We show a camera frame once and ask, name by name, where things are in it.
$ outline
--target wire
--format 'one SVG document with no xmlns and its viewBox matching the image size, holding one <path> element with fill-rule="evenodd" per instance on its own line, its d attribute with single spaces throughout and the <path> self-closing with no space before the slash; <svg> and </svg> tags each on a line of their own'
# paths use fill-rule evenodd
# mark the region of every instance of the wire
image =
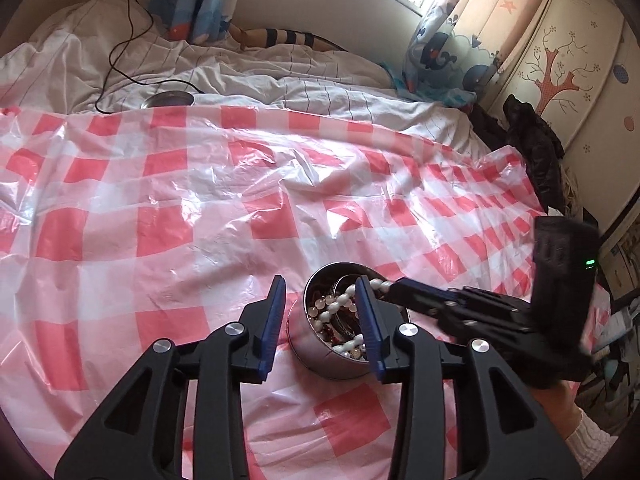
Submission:
<svg viewBox="0 0 640 480">
<path fill-rule="evenodd" d="M 111 49 L 111 51 L 109 53 L 109 71 L 107 72 L 107 75 L 104 77 L 104 82 L 102 83 L 102 89 L 100 90 L 100 95 L 98 96 L 98 99 L 94 103 L 94 107 L 95 107 L 96 111 L 100 112 L 101 114 L 110 115 L 110 114 L 114 113 L 114 112 L 108 112 L 106 110 L 102 110 L 98 106 L 98 104 L 100 103 L 100 101 L 104 97 L 105 92 L 107 91 L 107 82 L 109 81 L 109 76 L 111 75 L 112 72 L 117 72 L 118 74 L 120 74 L 121 76 L 125 77 L 126 79 L 128 79 L 132 83 L 135 83 L 135 84 L 140 85 L 140 86 L 161 85 L 161 84 L 164 84 L 164 83 L 176 82 L 176 83 L 184 83 L 185 85 L 190 86 L 191 88 L 193 88 L 199 94 L 204 94 L 204 92 L 202 90 L 200 90 L 196 85 L 192 84 L 189 81 L 184 81 L 183 79 L 162 79 L 161 81 L 145 83 L 145 82 L 142 82 L 142 81 L 136 81 L 131 76 L 125 74 L 122 70 L 120 70 L 120 69 L 118 69 L 116 67 L 117 63 L 119 62 L 119 60 L 122 57 L 122 55 L 125 53 L 127 47 L 131 44 L 131 42 L 135 41 L 135 40 L 138 40 L 139 38 L 142 38 L 142 36 L 144 36 L 146 33 L 148 33 L 154 26 L 154 17 L 151 15 L 151 12 L 149 12 L 149 10 L 146 7 L 142 6 L 138 0 L 134 0 L 134 1 L 140 7 L 145 9 L 146 15 L 149 17 L 150 24 L 143 32 L 140 32 L 140 34 L 138 34 L 136 36 L 134 35 L 135 34 L 135 26 L 133 25 L 133 19 L 131 18 L 131 0 L 127 0 L 127 18 L 129 19 L 129 27 L 130 27 L 131 32 L 130 32 L 128 40 L 121 41 L 120 43 L 116 44 Z M 115 59 L 115 61 L 112 60 L 113 54 L 116 52 L 118 47 L 120 47 L 122 45 L 124 45 L 124 47 L 122 48 L 122 51 L 118 54 L 118 57 Z"/>
</svg>

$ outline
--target red and white checkered tablecloth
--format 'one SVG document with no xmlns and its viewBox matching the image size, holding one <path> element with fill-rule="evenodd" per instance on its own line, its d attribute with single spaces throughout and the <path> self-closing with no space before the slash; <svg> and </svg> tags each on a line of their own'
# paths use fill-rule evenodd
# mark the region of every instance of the red and white checkered tablecloth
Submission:
<svg viewBox="0 0 640 480">
<path fill-rule="evenodd" d="M 508 147 L 471 161 L 372 124 L 236 107 L 9 108 L 0 134 L 0 405 L 49 472 L 152 341 L 206 337 L 276 273 L 287 308 L 344 260 L 530 292 L 540 205 Z M 587 346 L 609 315 L 601 290 L 593 306 Z M 398 399 L 370 376 L 313 375 L 282 330 L 269 379 L 242 387 L 252 480 L 386 478 Z M 446 399 L 452 476 L 448 386 Z"/>
</svg>

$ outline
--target red tree illustration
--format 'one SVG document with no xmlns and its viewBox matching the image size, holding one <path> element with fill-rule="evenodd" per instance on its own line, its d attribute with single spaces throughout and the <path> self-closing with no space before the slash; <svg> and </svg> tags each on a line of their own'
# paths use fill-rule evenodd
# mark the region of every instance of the red tree illustration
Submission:
<svg viewBox="0 0 640 480">
<path fill-rule="evenodd" d="M 571 108 L 571 110 L 577 113 L 578 110 L 575 107 L 575 102 L 569 98 L 559 98 L 558 94 L 566 91 L 585 92 L 585 101 L 590 101 L 591 95 L 588 92 L 593 90 L 593 86 L 583 88 L 575 83 L 575 77 L 581 76 L 586 78 L 588 73 L 600 71 L 600 67 L 596 64 L 593 65 L 593 69 L 591 70 L 588 70 L 587 65 L 585 64 L 583 68 L 574 68 L 567 71 L 562 60 L 556 62 L 558 54 L 562 54 L 563 49 L 566 49 L 566 54 L 571 55 L 572 57 L 574 56 L 574 50 L 580 50 L 585 54 L 588 54 L 588 52 L 586 50 L 586 44 L 580 46 L 575 43 L 575 33 L 573 32 L 569 32 L 569 37 L 571 38 L 569 43 L 558 46 L 553 50 L 549 49 L 548 40 L 551 34 L 555 31 L 556 28 L 554 26 L 551 26 L 549 30 L 545 29 L 545 35 L 542 38 L 542 46 L 546 57 L 545 69 L 542 69 L 542 49 L 537 46 L 533 51 L 533 56 L 536 59 L 536 62 L 527 61 L 527 64 L 531 67 L 529 74 L 526 75 L 523 72 L 519 73 L 520 77 L 524 79 L 524 81 L 531 81 L 540 90 L 540 102 L 536 107 L 536 113 L 538 115 L 542 115 L 546 107 L 548 107 L 549 103 L 552 101 L 558 102 L 564 113 L 567 112 L 568 108 Z M 533 79 L 530 77 L 538 72 L 543 76 L 542 81 L 540 81 L 540 79 Z"/>
</svg>

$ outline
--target bed sheet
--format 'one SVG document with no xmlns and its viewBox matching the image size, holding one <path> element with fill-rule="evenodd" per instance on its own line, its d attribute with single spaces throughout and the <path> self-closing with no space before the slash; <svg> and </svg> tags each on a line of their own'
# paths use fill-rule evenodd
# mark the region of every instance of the bed sheet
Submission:
<svg viewBox="0 0 640 480">
<path fill-rule="evenodd" d="M 137 32 L 149 23 L 136 4 L 132 20 Z M 29 43 L 0 59 L 0 106 L 95 111 L 108 53 L 129 34 L 126 0 L 92 0 L 57 12 Z M 286 44 L 241 52 L 231 38 L 206 48 L 164 40 L 154 28 L 127 48 L 118 68 L 143 82 L 190 81 L 206 92 L 196 95 L 197 104 L 288 108 L 416 133 L 475 158 L 488 152 L 465 114 L 398 98 L 382 67 L 348 52 Z M 144 99 L 171 89 L 189 88 L 175 83 L 143 87 L 113 74 L 102 107 L 137 109 Z"/>
<path fill-rule="evenodd" d="M 392 280 L 530 294 L 542 213 L 509 146 L 472 160 L 370 123 L 227 106 L 8 108 L 0 132 L 0 405 L 49 472 L 151 342 L 204 338 L 276 273 L 287 311 L 315 270 L 345 260 Z M 608 307 L 598 289 L 587 348 Z M 315 376 L 283 326 L 268 380 L 242 386 L 252 480 L 386 478 L 398 402 L 372 376 Z M 187 477 L 192 437 L 193 413 Z"/>
</svg>

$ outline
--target knit sleeve cuff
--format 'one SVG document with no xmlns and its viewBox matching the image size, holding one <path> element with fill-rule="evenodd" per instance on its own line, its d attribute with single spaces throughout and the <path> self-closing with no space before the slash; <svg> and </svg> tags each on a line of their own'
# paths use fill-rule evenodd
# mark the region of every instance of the knit sleeve cuff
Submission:
<svg viewBox="0 0 640 480">
<path fill-rule="evenodd" d="M 580 411 L 582 412 L 580 424 L 566 440 L 566 443 L 580 464 L 584 478 L 609 452 L 617 437 L 602 431 L 583 410 Z"/>
</svg>

